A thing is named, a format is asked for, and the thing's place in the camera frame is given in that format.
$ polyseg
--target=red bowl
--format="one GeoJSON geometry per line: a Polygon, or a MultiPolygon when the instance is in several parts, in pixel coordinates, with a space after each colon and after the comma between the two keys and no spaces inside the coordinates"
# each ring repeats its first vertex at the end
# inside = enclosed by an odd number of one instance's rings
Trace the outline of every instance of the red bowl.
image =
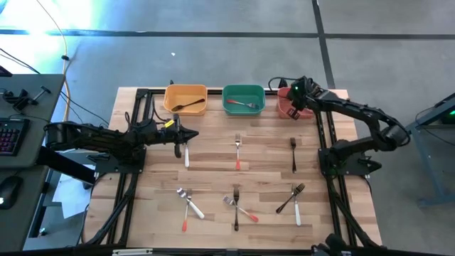
{"type": "MultiPolygon", "coordinates": [[[[278,90],[278,104],[277,104],[277,111],[279,118],[283,119],[289,119],[291,118],[288,114],[287,111],[293,108],[291,106],[291,101],[286,98],[287,93],[289,92],[291,88],[285,87],[285,88],[280,88],[278,90]]],[[[299,118],[312,118],[313,117],[313,111],[304,109],[302,111],[299,111],[300,117],[299,118]]]]}

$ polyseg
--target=concrete floor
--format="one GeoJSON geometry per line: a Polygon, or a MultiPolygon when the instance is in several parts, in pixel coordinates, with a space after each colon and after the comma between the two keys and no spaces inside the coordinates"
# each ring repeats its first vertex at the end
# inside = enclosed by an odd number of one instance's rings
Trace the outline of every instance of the concrete floor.
{"type": "MultiPolygon", "coordinates": [[[[39,29],[54,29],[53,24],[39,6],[20,2],[10,1],[0,14],[0,28],[28,29],[33,34],[0,35],[0,47],[42,73],[61,72],[61,37],[40,35],[39,29]]],[[[63,28],[317,32],[311,0],[42,2],[63,28]]],[[[319,0],[319,4],[326,33],[455,33],[455,2],[450,0],[319,0]]],[[[211,87],[235,83],[266,86],[269,78],[278,75],[308,75],[326,84],[317,38],[67,36],[66,40],[72,58],[68,71],[72,98],[105,119],[110,118],[121,86],[165,86],[170,79],[211,87]]],[[[453,40],[331,39],[327,45],[336,88],[347,89],[353,100],[380,107],[405,125],[420,110],[454,92],[453,40]]],[[[30,72],[3,58],[0,65],[13,73],[30,72]]],[[[63,108],[59,102],[53,121],[61,120],[63,108]]],[[[100,123],[76,110],[84,122],[100,123]]],[[[70,118],[77,121],[73,114],[70,118]]],[[[364,124],[356,123],[356,127],[360,137],[368,135],[364,124]]],[[[431,143],[447,147],[438,141],[431,143]]],[[[372,175],[372,187],[384,245],[453,255],[455,205],[417,207],[417,199],[433,194],[415,146],[372,155],[383,164],[372,175]]],[[[447,181],[454,177],[445,174],[447,181]]],[[[44,225],[52,227],[50,232],[55,235],[28,240],[26,249],[74,244],[81,217],[63,220],[58,210],[46,213],[44,225]]]]}

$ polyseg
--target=utensil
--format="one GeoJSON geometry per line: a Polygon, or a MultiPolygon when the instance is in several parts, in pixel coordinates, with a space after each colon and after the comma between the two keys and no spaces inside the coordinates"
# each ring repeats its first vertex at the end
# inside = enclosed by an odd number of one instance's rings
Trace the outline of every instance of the utensil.
{"type": "Polygon", "coordinates": [[[226,100],[226,102],[227,103],[244,105],[244,106],[247,106],[247,107],[254,108],[255,110],[259,109],[259,105],[256,105],[255,103],[243,103],[243,102],[238,102],[237,100],[226,100]]]}
{"type": "MultiPolygon", "coordinates": [[[[292,193],[294,192],[295,189],[296,189],[296,184],[292,184],[291,195],[292,195],[292,193]]],[[[300,226],[301,225],[300,210],[299,210],[299,204],[297,203],[297,195],[294,196],[294,207],[295,207],[295,210],[296,210],[296,224],[298,226],[300,226]]]]}
{"type": "Polygon", "coordinates": [[[185,167],[190,167],[190,153],[188,150],[188,142],[185,143],[185,167]]]}
{"type": "Polygon", "coordinates": [[[300,185],[298,185],[294,190],[293,192],[291,193],[291,197],[286,201],[284,202],[280,207],[278,207],[277,209],[277,213],[281,213],[281,211],[283,210],[283,208],[286,206],[286,204],[295,196],[297,196],[300,192],[303,191],[303,189],[305,188],[305,185],[303,183],[300,183],[300,185]]]}
{"type": "Polygon", "coordinates": [[[250,217],[250,219],[252,219],[254,222],[258,222],[259,221],[258,217],[254,216],[253,214],[248,213],[246,210],[241,209],[240,206],[234,204],[234,199],[231,199],[231,198],[228,198],[227,196],[224,196],[223,197],[223,201],[225,203],[227,203],[228,205],[230,205],[230,206],[237,207],[237,209],[241,210],[244,214],[246,214],[248,217],[250,217]]]}
{"type": "Polygon", "coordinates": [[[205,99],[196,100],[195,102],[192,102],[192,103],[187,104],[187,105],[176,105],[172,109],[172,112],[177,112],[177,111],[183,109],[184,107],[191,106],[191,105],[198,104],[198,103],[202,103],[202,102],[205,102],[205,99]]]}
{"type": "MultiPolygon", "coordinates": [[[[193,194],[193,189],[189,188],[187,191],[186,191],[186,198],[191,201],[191,195],[193,194]]],[[[188,218],[188,202],[186,202],[186,209],[185,209],[185,220],[183,221],[183,226],[182,226],[182,231],[185,232],[186,231],[186,221],[187,221],[187,218],[188,218]]]]}
{"type": "Polygon", "coordinates": [[[235,164],[235,169],[240,170],[240,154],[239,154],[240,134],[235,135],[235,146],[237,146],[237,163],[235,164]]]}
{"type": "Polygon", "coordinates": [[[186,200],[186,202],[191,206],[191,208],[195,211],[195,213],[199,216],[200,219],[204,219],[204,213],[202,213],[199,208],[193,203],[193,201],[190,201],[186,198],[186,192],[183,190],[183,188],[177,188],[177,194],[186,200]]]}
{"type": "MultiPolygon", "coordinates": [[[[235,202],[235,206],[238,205],[239,199],[240,199],[239,188],[234,188],[234,202],[235,202]]],[[[238,212],[238,207],[235,207],[235,224],[234,224],[234,230],[235,230],[235,231],[238,231],[238,230],[239,230],[239,219],[238,219],[238,216],[237,216],[237,212],[238,212]]]]}
{"type": "Polygon", "coordinates": [[[297,171],[296,156],[294,153],[294,150],[296,149],[296,138],[291,138],[291,148],[292,148],[292,173],[295,174],[297,171]]]}

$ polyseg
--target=butcher block tabletop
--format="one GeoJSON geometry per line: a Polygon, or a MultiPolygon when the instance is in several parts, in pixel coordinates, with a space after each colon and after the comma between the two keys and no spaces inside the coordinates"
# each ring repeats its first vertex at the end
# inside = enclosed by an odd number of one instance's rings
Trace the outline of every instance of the butcher block tabletop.
{"type": "MultiPolygon", "coordinates": [[[[110,129],[122,132],[127,129],[124,113],[132,113],[136,90],[137,87],[119,88],[110,129]]],[[[346,90],[334,92],[339,97],[348,96],[346,90]]],[[[154,97],[159,116],[172,117],[163,108],[164,96],[154,97]]],[[[173,144],[147,147],[127,247],[308,250],[333,232],[326,181],[317,159],[320,144],[316,120],[280,119],[277,97],[266,98],[266,107],[257,117],[227,116],[221,95],[208,96],[203,116],[181,116],[184,127],[199,131],[188,144],[189,168],[184,166],[183,156],[181,159],[174,156],[173,144]],[[240,171],[235,170],[237,133],[241,135],[240,171]],[[291,137],[296,138],[295,174],[292,173],[291,137]],[[301,226],[296,225],[292,202],[280,214],[275,213],[290,197],[293,183],[306,186],[297,197],[301,226]],[[240,190],[238,205],[259,218],[255,223],[239,211],[238,232],[234,231],[235,207],[223,202],[224,195],[232,198],[234,186],[240,190]],[[205,214],[201,220],[189,209],[185,233],[182,224],[186,202],[176,193],[178,187],[192,188],[193,202],[205,214]]],[[[338,139],[357,139],[352,118],[333,113],[333,119],[338,139]]],[[[95,235],[112,212],[118,180],[119,174],[107,174],[95,186],[85,221],[86,240],[95,235]]],[[[367,183],[357,176],[347,176],[346,187],[354,217],[371,239],[381,244],[367,183]]],[[[123,214],[115,241],[122,224],[123,214]]],[[[347,240],[344,218],[341,218],[341,227],[343,238],[347,240]]]]}

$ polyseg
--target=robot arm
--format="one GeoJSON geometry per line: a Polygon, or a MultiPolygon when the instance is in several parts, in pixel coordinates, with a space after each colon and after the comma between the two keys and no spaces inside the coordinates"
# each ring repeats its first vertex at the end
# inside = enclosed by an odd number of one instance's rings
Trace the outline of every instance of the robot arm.
{"type": "Polygon", "coordinates": [[[199,134],[183,127],[177,114],[160,129],[153,119],[148,119],[130,125],[126,132],[73,122],[52,123],[45,130],[46,146],[52,150],[76,148],[109,153],[121,164],[133,164],[140,157],[144,145],[152,144],[175,143],[175,155],[180,158],[179,144],[199,134]]]}
{"type": "Polygon", "coordinates": [[[339,140],[331,147],[330,162],[336,166],[343,163],[354,153],[367,150],[393,151],[399,146],[409,143],[410,137],[406,129],[393,117],[382,110],[368,105],[361,105],[350,100],[343,100],[335,93],[321,88],[311,78],[302,77],[291,84],[287,95],[292,102],[288,115],[294,119],[299,117],[297,111],[309,108],[315,112],[338,112],[349,117],[364,121],[370,130],[370,137],[352,142],[339,140]],[[387,127],[380,128],[380,121],[387,127]]]}

